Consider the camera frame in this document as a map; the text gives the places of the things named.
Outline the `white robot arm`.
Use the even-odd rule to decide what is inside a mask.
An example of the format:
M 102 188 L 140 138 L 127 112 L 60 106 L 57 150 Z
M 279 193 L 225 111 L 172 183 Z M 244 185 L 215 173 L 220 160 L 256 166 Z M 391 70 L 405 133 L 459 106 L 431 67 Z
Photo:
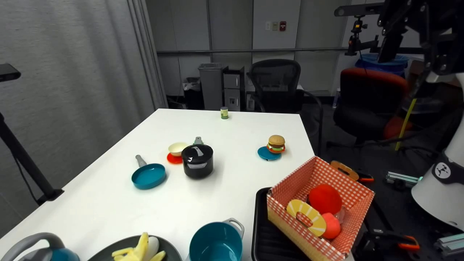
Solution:
M 436 220 L 464 231 L 464 115 L 447 148 L 411 191 L 415 204 Z

